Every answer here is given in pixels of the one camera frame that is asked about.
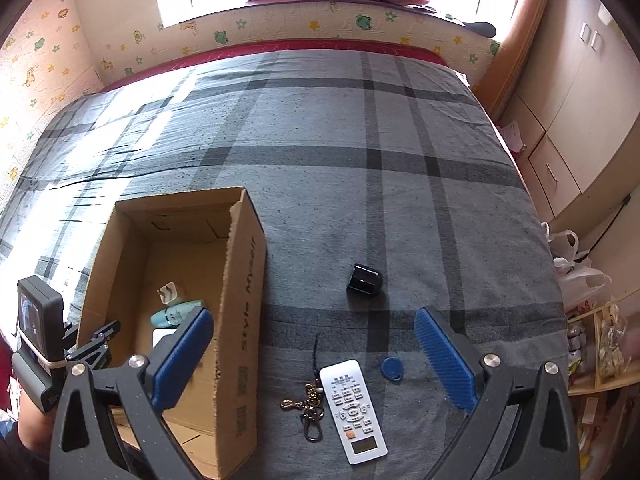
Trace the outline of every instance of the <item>cabinet door handle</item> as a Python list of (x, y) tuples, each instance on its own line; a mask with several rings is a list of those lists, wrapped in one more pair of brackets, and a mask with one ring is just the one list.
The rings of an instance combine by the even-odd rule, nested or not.
[(596, 40), (598, 39), (599, 35), (600, 35), (600, 33), (597, 30), (593, 31), (593, 38), (591, 38), (591, 45), (590, 45), (590, 47), (593, 50), (596, 50)]
[(590, 33), (591, 33), (591, 29), (590, 29), (589, 25), (587, 25), (587, 23), (584, 22), (582, 24), (582, 28), (580, 29), (580, 39), (583, 40), (586, 43), (586, 41), (589, 39), (589, 34)]
[(551, 178), (552, 178), (553, 180), (555, 180), (555, 181), (556, 181), (556, 184), (557, 184), (557, 183), (558, 183), (558, 179), (556, 179), (556, 176), (554, 175), (554, 172), (553, 172), (553, 171), (551, 171), (551, 166), (547, 164), (547, 165), (546, 165), (546, 170), (549, 172), (549, 175), (551, 175)]

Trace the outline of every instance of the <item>bed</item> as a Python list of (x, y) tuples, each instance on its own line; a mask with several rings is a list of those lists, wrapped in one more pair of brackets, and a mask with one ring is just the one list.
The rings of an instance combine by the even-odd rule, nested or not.
[[(46, 129), (0, 221), (4, 290), (35, 273), (78, 320), (115, 200), (248, 188), (268, 257), (258, 449), (235, 479), (423, 478), (464, 417), (415, 340), (426, 304), (481, 351), (566, 369), (545, 236), (493, 125), (453, 70), (381, 48), (289, 41), (82, 97)], [(346, 292), (354, 263), (383, 273), (383, 294)], [(360, 362), (387, 457), (349, 466), (330, 416), (310, 444), (280, 410), (312, 378), (316, 335), (319, 366)], [(400, 384), (380, 374), (390, 355)]]

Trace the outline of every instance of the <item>red mattress edge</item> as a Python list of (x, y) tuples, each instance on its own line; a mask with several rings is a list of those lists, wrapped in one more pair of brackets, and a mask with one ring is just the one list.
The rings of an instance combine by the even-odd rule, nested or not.
[(191, 56), (185, 56), (166, 63), (147, 68), (142, 72), (138, 72), (132, 76), (119, 79), (102, 89), (102, 92), (108, 92), (128, 85), (135, 81), (140, 81), (153, 75), (170, 72), (179, 68), (194, 66), (217, 59), (227, 59), (229, 57), (247, 56), (249, 54), (260, 54), (262, 52), (275, 52), (277, 50), (312, 50), (312, 49), (328, 49), (328, 50), (357, 50), (361, 52), (372, 52), (375, 54), (389, 54), (390, 56), (410, 57), (412, 59), (420, 59), (432, 63), (447, 66), (447, 63), (438, 54), (421, 48), (418, 46), (402, 45), (397, 43), (385, 43), (384, 41), (369, 40), (271, 40), (259, 41), (256, 43), (242, 43), (232, 46), (223, 46), (213, 50), (207, 50)]

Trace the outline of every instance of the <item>blue gripper pad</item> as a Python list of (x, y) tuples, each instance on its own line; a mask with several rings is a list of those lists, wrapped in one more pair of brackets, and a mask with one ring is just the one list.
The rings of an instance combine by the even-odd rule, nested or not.
[(213, 317), (209, 310), (201, 309), (192, 312), (173, 335), (158, 342), (149, 355), (150, 365), (146, 371), (150, 375), (145, 380), (145, 383), (151, 381), (146, 389), (156, 412), (178, 403), (212, 336)]
[(437, 318), (437, 313), (424, 307), (418, 310), (415, 336), (453, 405), (471, 413), (484, 385), (480, 354), (466, 337)]

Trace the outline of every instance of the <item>air conditioner remote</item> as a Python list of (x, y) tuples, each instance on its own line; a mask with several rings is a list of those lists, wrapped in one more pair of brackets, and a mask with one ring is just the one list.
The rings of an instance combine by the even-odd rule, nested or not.
[(335, 427), (350, 464), (386, 455), (386, 444), (357, 361), (320, 370)]

